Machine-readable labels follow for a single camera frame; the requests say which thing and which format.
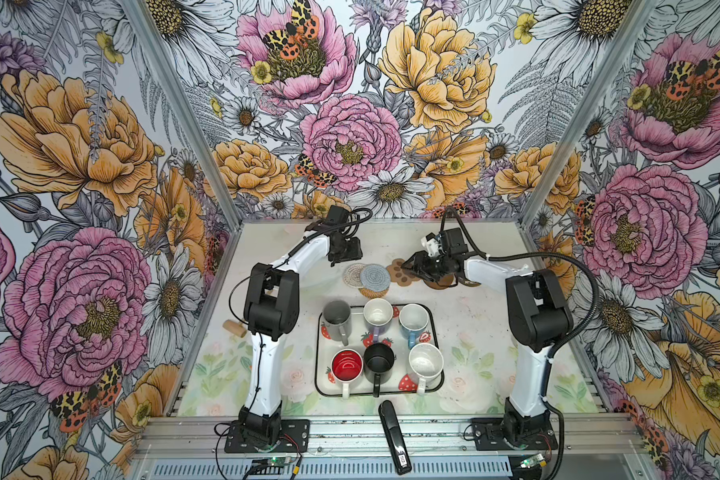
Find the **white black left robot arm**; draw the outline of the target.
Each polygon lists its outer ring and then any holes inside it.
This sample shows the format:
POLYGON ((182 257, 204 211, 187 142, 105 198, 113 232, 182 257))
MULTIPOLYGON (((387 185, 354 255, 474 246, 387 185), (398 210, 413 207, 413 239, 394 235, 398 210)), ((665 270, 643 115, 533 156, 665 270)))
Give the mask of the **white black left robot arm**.
POLYGON ((273 449, 284 437, 281 369, 287 335, 301 312, 301 276, 321 261, 335 266, 361 259, 357 231, 372 216, 366 207, 332 206, 287 253, 272 263, 255 264, 247 277, 242 320, 251 334, 252 368, 237 425, 241 440, 257 450, 273 449))

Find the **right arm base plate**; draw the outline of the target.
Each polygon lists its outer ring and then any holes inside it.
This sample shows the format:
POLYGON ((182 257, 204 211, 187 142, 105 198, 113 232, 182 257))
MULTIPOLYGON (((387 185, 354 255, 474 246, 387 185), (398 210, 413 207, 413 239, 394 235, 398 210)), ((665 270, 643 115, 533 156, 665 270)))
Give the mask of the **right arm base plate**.
POLYGON ((558 440, 548 417, 537 416, 473 418, 471 435, 478 451, 543 450, 558 447, 558 440))

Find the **tan wicker coaster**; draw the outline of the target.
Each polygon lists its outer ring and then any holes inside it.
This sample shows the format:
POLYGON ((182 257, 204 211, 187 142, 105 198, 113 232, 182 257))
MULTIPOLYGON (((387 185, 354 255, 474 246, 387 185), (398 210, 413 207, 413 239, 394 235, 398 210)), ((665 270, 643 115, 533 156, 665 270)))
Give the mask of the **tan wicker coaster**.
POLYGON ((370 288, 365 288, 365 287, 363 287, 363 288, 359 288, 358 291, 359 291, 364 297, 366 297, 366 298, 368 298, 368 299, 375 299, 375 298, 383 298, 383 297, 385 297, 385 296, 387 295, 387 293, 389 292, 389 289, 386 288, 386 289, 377 291, 377 290, 373 290, 373 289, 370 289, 370 288))

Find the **red mug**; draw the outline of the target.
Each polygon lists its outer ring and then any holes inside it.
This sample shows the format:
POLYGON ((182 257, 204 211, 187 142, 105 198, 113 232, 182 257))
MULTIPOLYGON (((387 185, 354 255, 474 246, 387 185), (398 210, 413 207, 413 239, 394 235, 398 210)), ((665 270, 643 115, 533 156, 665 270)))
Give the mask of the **red mug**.
POLYGON ((357 350, 342 349, 333 356, 330 369, 335 383, 341 388, 341 397, 348 399, 363 375, 363 357, 357 350))

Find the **brown paw shaped coaster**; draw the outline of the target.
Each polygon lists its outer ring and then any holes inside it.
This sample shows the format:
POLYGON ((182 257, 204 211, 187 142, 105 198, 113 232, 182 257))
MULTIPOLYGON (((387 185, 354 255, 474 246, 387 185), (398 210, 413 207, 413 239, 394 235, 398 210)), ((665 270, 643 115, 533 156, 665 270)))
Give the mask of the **brown paw shaped coaster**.
POLYGON ((414 277, 407 270, 402 268, 404 262, 404 259, 396 258, 386 267, 386 270, 390 275, 392 283, 395 283, 400 287, 409 287, 414 282, 417 282, 418 278, 414 277))

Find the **grey mug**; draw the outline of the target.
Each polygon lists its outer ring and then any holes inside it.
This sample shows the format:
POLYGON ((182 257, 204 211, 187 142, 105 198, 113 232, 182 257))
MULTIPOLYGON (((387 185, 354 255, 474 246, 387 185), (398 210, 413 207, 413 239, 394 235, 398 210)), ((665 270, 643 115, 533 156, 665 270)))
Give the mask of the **grey mug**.
POLYGON ((349 304, 343 300, 328 302, 322 311, 322 326, 327 338, 347 347, 352 333, 352 311, 349 304))

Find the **white purple mug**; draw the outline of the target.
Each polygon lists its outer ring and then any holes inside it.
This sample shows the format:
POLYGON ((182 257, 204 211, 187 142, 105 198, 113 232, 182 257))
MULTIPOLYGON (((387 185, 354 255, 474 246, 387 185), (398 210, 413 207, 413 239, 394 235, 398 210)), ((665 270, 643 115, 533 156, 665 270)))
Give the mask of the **white purple mug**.
POLYGON ((378 343, 384 338, 393 314, 393 306, 384 298, 371 299, 364 305, 363 318, 372 343, 378 343))

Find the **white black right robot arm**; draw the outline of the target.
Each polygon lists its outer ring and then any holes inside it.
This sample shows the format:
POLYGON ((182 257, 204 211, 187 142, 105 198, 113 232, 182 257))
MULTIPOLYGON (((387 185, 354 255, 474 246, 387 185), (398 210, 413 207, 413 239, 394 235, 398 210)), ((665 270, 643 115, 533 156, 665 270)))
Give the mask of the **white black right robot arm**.
POLYGON ((428 282, 449 275, 460 282, 477 283, 504 294, 509 330, 518 343, 516 383, 505 402, 496 429, 502 440, 522 448, 551 430, 554 412, 547 391, 557 352, 581 334, 598 310, 600 288, 593 272, 580 260, 556 252, 526 252, 496 256, 477 249, 463 228, 430 233, 423 249, 402 264, 402 269, 428 282), (533 258, 555 259, 576 267, 591 289, 588 310, 574 322, 557 274, 514 263, 533 258))

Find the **multicolour woven coaster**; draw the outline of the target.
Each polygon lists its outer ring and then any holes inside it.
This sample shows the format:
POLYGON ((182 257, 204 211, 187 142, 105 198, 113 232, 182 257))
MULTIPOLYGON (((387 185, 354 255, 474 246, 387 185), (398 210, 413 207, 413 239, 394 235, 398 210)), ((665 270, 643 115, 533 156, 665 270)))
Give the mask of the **multicolour woven coaster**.
POLYGON ((342 274, 343 282, 355 289, 361 289, 364 287, 362 281, 362 271, 365 269, 365 265, 362 263, 354 263, 349 265, 342 274))

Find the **strawberry print serving tray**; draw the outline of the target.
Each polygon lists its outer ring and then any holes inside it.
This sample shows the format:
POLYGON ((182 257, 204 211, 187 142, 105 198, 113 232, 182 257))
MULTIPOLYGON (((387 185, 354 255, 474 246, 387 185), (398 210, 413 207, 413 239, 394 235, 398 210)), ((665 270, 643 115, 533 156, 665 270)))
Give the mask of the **strawberry print serving tray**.
POLYGON ((314 384, 324 397, 379 398, 434 393, 445 383, 445 362, 431 310, 391 305, 376 325, 368 306, 352 306, 340 325, 319 319, 314 384))

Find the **black mug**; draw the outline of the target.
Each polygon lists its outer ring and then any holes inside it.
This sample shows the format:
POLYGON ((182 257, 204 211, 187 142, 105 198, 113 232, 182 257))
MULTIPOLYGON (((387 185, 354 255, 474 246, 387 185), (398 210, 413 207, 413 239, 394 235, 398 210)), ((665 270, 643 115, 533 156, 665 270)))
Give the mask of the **black mug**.
POLYGON ((380 397, 381 387, 391 378, 395 359, 393 349, 384 343, 374 343, 366 348, 363 373, 375 398, 380 397))

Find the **aluminium front rail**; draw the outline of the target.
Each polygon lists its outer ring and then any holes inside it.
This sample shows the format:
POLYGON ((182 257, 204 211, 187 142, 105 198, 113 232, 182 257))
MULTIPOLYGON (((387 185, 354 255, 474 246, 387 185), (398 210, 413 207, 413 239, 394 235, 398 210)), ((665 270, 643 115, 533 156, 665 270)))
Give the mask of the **aluminium front rail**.
MULTIPOLYGON (((564 454, 641 454, 642 438, 625 414, 564 415, 564 454)), ((150 422, 136 447, 136 460, 258 458, 264 454, 226 453, 228 417, 166 417, 150 422)), ((413 456, 478 455, 468 415, 402 415, 404 442, 413 456)), ((315 416, 310 420, 307 458, 380 457, 389 453, 378 416, 315 416)))

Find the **matte brown round coaster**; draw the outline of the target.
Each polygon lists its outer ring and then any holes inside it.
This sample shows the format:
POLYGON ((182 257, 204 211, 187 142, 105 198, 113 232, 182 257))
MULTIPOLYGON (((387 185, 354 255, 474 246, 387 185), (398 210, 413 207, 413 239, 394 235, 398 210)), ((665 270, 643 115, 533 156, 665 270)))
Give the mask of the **matte brown round coaster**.
POLYGON ((453 275, 447 275, 447 276, 442 277, 438 281, 425 280, 424 283, 431 289, 444 290, 444 289, 452 288, 454 285, 456 285, 456 279, 453 275))

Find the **white blue mug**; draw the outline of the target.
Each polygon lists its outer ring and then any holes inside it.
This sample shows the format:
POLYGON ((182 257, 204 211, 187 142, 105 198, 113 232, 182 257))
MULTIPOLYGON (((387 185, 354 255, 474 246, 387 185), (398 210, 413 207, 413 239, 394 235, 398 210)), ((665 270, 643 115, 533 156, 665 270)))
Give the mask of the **white blue mug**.
POLYGON ((408 348, 412 349, 419 342, 421 334, 429 328, 430 315, 424 306, 411 303, 400 310, 398 321, 408 348))

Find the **grey blue woven coaster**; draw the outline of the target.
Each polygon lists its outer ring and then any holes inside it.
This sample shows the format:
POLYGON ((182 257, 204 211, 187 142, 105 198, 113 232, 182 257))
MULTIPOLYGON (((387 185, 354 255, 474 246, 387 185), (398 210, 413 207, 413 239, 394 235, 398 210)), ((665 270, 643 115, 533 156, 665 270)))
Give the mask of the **grey blue woven coaster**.
POLYGON ((372 292, 383 292, 389 288, 391 277, 384 266, 368 264, 360 272, 360 282, 363 289, 372 292))

